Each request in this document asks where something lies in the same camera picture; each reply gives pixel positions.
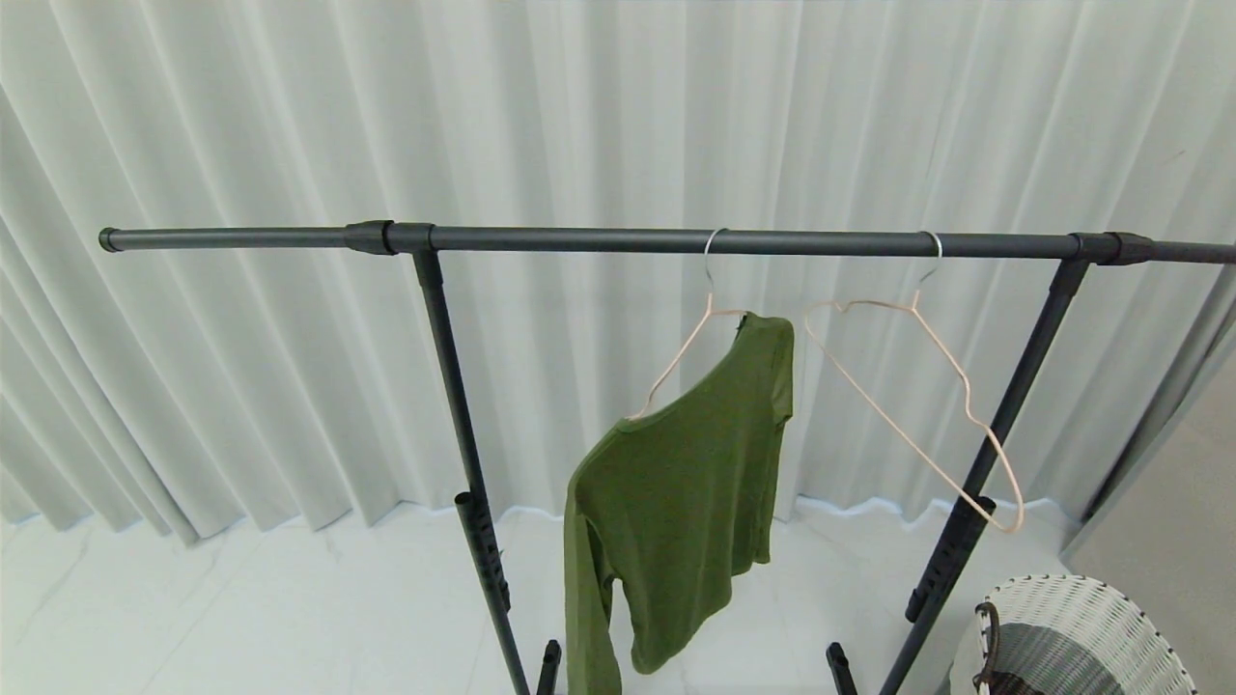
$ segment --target beige wall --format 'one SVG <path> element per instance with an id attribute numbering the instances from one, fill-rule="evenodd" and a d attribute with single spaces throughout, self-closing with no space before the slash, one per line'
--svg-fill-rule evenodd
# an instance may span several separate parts
<path id="1" fill-rule="evenodd" d="M 1192 404 L 1065 552 L 1075 571 L 1141 605 L 1201 693 L 1236 691 L 1236 340 L 1226 343 Z"/>

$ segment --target floor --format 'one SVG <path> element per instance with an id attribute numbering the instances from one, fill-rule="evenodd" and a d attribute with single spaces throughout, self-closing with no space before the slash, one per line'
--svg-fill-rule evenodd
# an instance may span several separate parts
<path id="1" fill-rule="evenodd" d="M 619 599 L 624 691 L 832 695 L 832 641 L 859 691 L 876 691 L 946 516 L 905 523 L 878 501 L 838 512 L 801 500 L 795 521 L 774 527 L 772 564 L 738 578 L 730 606 L 653 675 L 629 668 Z M 988 587 L 1063 571 L 1069 532 L 1039 505 L 1021 534 L 988 533 L 902 693 L 934 693 Z M 545 641 L 564 634 L 561 522 L 514 511 L 498 535 L 535 678 Z M 319 533 L 241 523 L 188 549 L 145 526 L 116 534 L 87 519 L 56 533 L 33 519 L 4 527 L 0 581 L 5 695 L 510 691 L 454 511 L 403 505 L 373 528 L 352 514 Z"/>

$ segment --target green long-sleeve top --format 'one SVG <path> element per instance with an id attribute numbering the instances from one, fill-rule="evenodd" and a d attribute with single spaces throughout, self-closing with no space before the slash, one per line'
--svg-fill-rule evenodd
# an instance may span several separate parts
<path id="1" fill-rule="evenodd" d="M 622 691 L 609 641 L 622 580 L 653 673 L 729 602 L 730 579 L 769 561 L 781 433 L 792 414 L 794 326 L 745 314 L 729 352 L 674 403 L 622 420 L 566 497 L 566 659 L 571 695 Z"/>

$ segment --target clothing rack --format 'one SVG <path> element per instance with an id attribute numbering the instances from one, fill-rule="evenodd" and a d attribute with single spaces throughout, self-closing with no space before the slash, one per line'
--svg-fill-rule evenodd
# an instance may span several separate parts
<path id="1" fill-rule="evenodd" d="M 439 251 L 552 251 L 552 252 L 632 252 L 700 254 L 711 229 L 585 229 L 585 228 L 494 228 L 435 226 L 389 220 L 365 221 L 324 228 L 231 228 L 231 229 L 146 229 L 108 228 L 99 232 L 99 244 L 111 252 L 159 249 L 352 249 L 366 254 L 412 254 L 420 281 L 434 346 L 446 386 L 446 399 L 455 424 L 468 490 L 455 497 L 460 522 L 467 537 L 477 578 L 498 636 L 498 644 L 518 695 L 529 695 L 529 683 L 519 660 L 515 638 L 507 612 L 510 590 L 502 571 L 493 517 L 485 490 L 485 475 L 472 433 L 472 418 L 464 392 L 464 376 L 451 333 Z M 969 258 L 1047 258 L 1059 261 L 1021 360 L 991 429 L 1004 441 L 1026 402 L 1030 387 L 1064 320 L 1069 303 L 1093 265 L 1126 266 L 1146 261 L 1236 265 L 1236 245 L 1154 241 L 1128 232 L 1016 235 L 1016 234 L 938 234 L 948 257 Z M 936 241 L 922 232 L 869 231 L 744 231 L 727 230 L 714 239 L 712 254 L 781 256 L 936 256 Z M 990 513 L 995 502 L 980 497 L 983 485 L 995 464 L 996 453 L 984 438 L 970 466 L 963 488 L 979 500 Z M 986 527 L 985 521 L 958 497 L 936 549 L 923 569 L 918 585 L 910 594 L 906 620 L 913 623 L 901 653 L 880 689 L 881 695 L 897 693 L 910 667 L 922 649 L 927 634 L 939 617 L 944 602 L 969 561 Z M 556 641 L 545 647 L 538 695 L 551 695 L 557 680 L 562 650 Z M 849 660 L 840 644 L 829 646 L 826 659 L 840 695 L 857 695 L 849 673 Z"/>

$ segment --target woven basket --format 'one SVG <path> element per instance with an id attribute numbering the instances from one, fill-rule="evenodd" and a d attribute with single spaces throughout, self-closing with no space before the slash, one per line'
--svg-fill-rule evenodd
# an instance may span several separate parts
<path id="1" fill-rule="evenodd" d="M 975 610 L 949 673 L 952 695 L 1193 695 L 1146 613 L 1106 582 L 1036 575 Z"/>

